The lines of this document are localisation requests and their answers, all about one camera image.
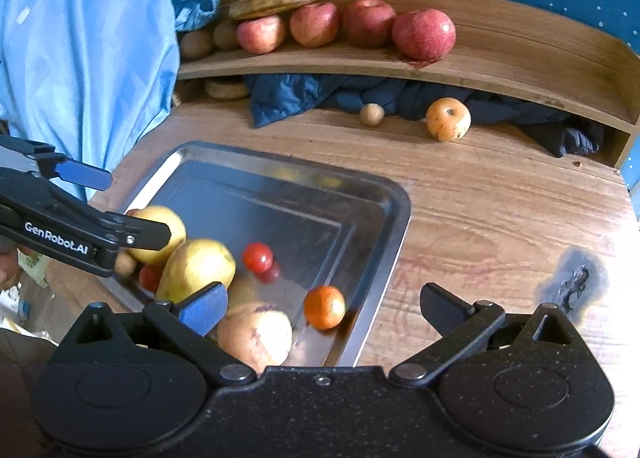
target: orange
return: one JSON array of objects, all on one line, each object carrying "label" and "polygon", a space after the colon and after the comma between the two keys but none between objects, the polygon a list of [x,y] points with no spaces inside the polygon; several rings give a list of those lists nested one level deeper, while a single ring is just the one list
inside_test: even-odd
[{"label": "orange", "polygon": [[306,294],[303,311],[311,326],[318,330],[329,330],[340,324],[347,311],[347,304],[335,286],[322,285]]}]

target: yellow pear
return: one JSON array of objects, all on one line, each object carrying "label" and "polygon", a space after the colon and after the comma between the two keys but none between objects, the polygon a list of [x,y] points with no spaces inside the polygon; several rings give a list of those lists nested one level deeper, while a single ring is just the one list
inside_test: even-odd
[{"label": "yellow pear", "polygon": [[129,248],[130,254],[140,263],[162,266],[169,256],[187,238],[187,228],[176,213],[162,205],[150,205],[132,214],[135,218],[158,221],[169,226],[171,238],[161,250],[143,250],[142,248]]},{"label": "yellow pear", "polygon": [[235,274],[236,261],[225,245],[213,239],[189,239],[166,262],[156,299],[178,303],[217,281],[229,288]]}]

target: banana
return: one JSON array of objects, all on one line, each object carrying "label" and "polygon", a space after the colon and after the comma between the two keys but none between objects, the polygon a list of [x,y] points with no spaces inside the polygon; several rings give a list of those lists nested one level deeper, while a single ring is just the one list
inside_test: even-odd
[{"label": "banana", "polygon": [[239,0],[229,6],[229,17],[237,21],[276,15],[317,0]]}]

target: stainless steel tray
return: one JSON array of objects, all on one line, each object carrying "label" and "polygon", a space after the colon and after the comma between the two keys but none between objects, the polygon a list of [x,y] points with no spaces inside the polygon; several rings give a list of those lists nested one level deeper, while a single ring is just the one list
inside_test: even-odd
[{"label": "stainless steel tray", "polygon": [[[224,243],[238,262],[236,281],[258,300],[283,310],[294,328],[286,364],[353,366],[367,339],[396,264],[411,214],[402,187],[385,178],[292,157],[223,145],[181,145],[158,164],[127,200],[173,209],[190,238]],[[272,284],[244,269],[241,254],[252,241],[268,244],[280,264]],[[133,280],[103,279],[131,311],[151,296]],[[319,332],[302,313],[306,293],[337,286],[348,315],[337,329]]]}]

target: wooden table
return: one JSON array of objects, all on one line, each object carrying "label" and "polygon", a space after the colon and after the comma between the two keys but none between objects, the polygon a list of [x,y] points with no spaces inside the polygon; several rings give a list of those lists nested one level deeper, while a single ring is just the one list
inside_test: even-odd
[{"label": "wooden table", "polygon": [[[530,313],[540,284],[567,249],[592,252],[607,272],[606,293],[578,328],[616,391],[603,446],[613,457],[638,454],[640,352],[633,322],[640,234],[628,192],[612,168],[573,156],[553,158],[513,127],[472,127],[459,142],[441,144],[426,138],[422,123],[388,118],[368,130],[352,115],[313,110],[254,129],[246,101],[200,100],[174,108],[124,158],[111,189],[92,204],[119,209],[162,154],[191,140],[369,171],[407,190],[412,220],[360,364],[388,369],[436,340],[418,307],[425,282],[469,302],[491,299],[507,311]],[[54,263],[48,278],[75,313],[94,300],[123,311],[88,274]]]}]

